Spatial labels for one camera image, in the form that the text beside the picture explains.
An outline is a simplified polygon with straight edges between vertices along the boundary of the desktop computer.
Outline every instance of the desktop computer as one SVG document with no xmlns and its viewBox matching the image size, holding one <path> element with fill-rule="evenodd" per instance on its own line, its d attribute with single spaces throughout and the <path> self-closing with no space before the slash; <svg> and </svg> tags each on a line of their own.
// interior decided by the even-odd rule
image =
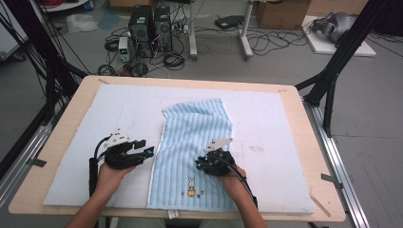
<svg viewBox="0 0 403 228">
<path fill-rule="evenodd" d="M 155 34 L 155 24 L 151 6 L 135 6 L 128 23 L 131 39 L 133 40 L 134 51 L 140 57 L 153 57 L 152 45 Z"/>
<path fill-rule="evenodd" d="M 172 51 L 172 30 L 169 7 L 156 7 L 154 23 L 157 31 L 158 51 Z"/>
</svg>

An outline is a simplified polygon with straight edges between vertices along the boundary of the bunny embroidery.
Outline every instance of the bunny embroidery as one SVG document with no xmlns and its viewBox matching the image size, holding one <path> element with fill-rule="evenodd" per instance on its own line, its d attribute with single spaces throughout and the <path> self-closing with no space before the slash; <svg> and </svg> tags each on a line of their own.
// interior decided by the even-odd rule
<svg viewBox="0 0 403 228">
<path fill-rule="evenodd" d="M 190 198 L 193 198 L 196 196 L 196 190 L 195 190 L 195 178 L 189 178 L 189 188 L 187 189 L 187 196 Z"/>
</svg>

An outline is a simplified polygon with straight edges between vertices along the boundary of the light blue towel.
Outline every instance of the light blue towel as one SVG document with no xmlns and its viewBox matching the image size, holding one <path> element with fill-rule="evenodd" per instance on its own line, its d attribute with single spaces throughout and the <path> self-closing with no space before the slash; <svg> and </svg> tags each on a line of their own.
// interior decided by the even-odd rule
<svg viewBox="0 0 403 228">
<path fill-rule="evenodd" d="M 163 140 L 157 154 L 148 208 L 237 211 L 221 182 L 196 169 L 212 139 L 230 138 L 232 123 L 220 99 L 175 104 L 163 110 Z"/>
</svg>

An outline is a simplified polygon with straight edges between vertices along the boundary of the metal rail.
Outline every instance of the metal rail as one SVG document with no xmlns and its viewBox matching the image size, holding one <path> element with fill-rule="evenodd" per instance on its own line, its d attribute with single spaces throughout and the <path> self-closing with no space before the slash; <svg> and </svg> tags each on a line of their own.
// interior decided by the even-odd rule
<svg viewBox="0 0 403 228">
<path fill-rule="evenodd" d="M 344 200 L 349 208 L 349 212 L 355 224 L 355 227 L 369 228 L 370 225 L 367 221 L 367 218 L 365 217 L 364 211 L 361 207 L 361 204 L 359 203 L 349 175 L 344 167 L 343 160 L 338 153 L 335 141 L 333 140 L 333 138 L 327 136 L 327 133 L 323 128 L 323 114 L 319 107 L 311 105 L 309 105 L 309 107 L 314 117 L 319 136 L 322 139 L 327 159 L 331 165 L 332 171 L 335 175 L 335 179 L 343 184 L 343 188 L 340 189 L 340 191 L 342 192 Z"/>
</svg>

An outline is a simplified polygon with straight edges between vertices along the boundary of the human arm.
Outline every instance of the human arm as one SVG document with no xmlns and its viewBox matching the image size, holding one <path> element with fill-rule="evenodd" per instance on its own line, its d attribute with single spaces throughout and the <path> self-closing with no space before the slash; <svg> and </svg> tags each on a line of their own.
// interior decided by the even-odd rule
<svg viewBox="0 0 403 228">
<path fill-rule="evenodd" d="M 133 169 L 134 167 L 118 170 L 110 168 L 106 163 L 102 164 L 94 193 L 66 228 L 93 227 L 112 195 L 118 190 L 122 178 Z"/>
<path fill-rule="evenodd" d="M 237 166 L 237 170 L 246 177 L 246 172 Z M 234 171 L 231 171 L 228 175 L 219 177 L 225 191 L 231 197 L 235 204 L 237 204 L 240 215 L 242 216 L 243 224 L 245 228 L 260 228 L 267 227 L 263 218 L 261 217 L 258 208 L 252 201 L 249 193 L 243 186 L 242 182 L 235 176 Z"/>
</svg>

